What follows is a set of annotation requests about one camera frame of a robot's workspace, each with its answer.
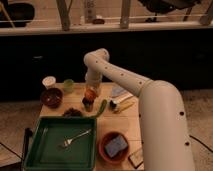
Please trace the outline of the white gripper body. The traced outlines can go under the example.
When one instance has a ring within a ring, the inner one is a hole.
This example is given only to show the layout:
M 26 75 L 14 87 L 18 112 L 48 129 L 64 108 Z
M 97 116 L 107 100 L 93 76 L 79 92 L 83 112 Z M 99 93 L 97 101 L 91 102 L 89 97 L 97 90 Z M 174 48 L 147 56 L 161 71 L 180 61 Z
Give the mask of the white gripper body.
M 97 96 L 99 96 L 100 92 L 101 92 L 100 84 L 101 84 L 101 80 L 100 79 L 97 79 L 97 80 L 87 80 L 86 81 L 86 88 L 94 91 L 95 94 Z

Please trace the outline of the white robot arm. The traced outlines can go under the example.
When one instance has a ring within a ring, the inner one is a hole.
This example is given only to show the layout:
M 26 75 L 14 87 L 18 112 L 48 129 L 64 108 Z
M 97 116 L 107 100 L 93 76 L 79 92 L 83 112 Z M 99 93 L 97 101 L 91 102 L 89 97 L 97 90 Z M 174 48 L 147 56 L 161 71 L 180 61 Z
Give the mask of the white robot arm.
M 144 171 L 195 171 L 184 103 L 171 83 L 152 80 L 109 63 L 101 48 L 87 53 L 86 85 L 110 79 L 138 98 Z

